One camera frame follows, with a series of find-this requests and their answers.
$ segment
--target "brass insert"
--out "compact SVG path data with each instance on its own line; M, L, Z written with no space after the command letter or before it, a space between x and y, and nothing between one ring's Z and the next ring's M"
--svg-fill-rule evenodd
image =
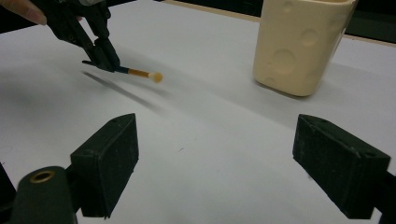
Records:
M41 171L37 174L34 174L30 177L30 182L34 184L40 184L46 182L47 180L51 179L55 175L55 172L48 170L48 171Z

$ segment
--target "cream ceramic cup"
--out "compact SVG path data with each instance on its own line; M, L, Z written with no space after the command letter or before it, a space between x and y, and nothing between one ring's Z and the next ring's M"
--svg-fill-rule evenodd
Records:
M353 13L355 0L264 0L253 74L292 95L312 94Z

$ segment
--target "dark background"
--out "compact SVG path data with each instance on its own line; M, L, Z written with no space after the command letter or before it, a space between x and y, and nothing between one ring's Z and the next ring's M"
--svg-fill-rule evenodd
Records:
M133 0L107 0L109 6ZM195 5L243 13L260 17L263 0L179 0ZM359 0L355 13L346 29L348 35L396 43L395 0ZM0 7L0 34L33 24Z

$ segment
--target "white surface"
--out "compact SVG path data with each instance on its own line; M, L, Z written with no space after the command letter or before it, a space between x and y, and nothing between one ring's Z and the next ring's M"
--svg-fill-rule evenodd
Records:
M79 223L377 223L377 211L344 217L291 151L305 113L396 157L395 48L343 39L318 91L291 98L253 80L258 23L149 0L110 10L121 64L161 84L82 64L49 27L0 35L0 160L14 184L136 113L140 161L119 204Z

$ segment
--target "finger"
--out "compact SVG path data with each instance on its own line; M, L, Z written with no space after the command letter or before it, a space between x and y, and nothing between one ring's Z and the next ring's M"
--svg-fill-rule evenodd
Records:
M28 0L0 0L0 5L28 21L41 25L47 24L44 13Z

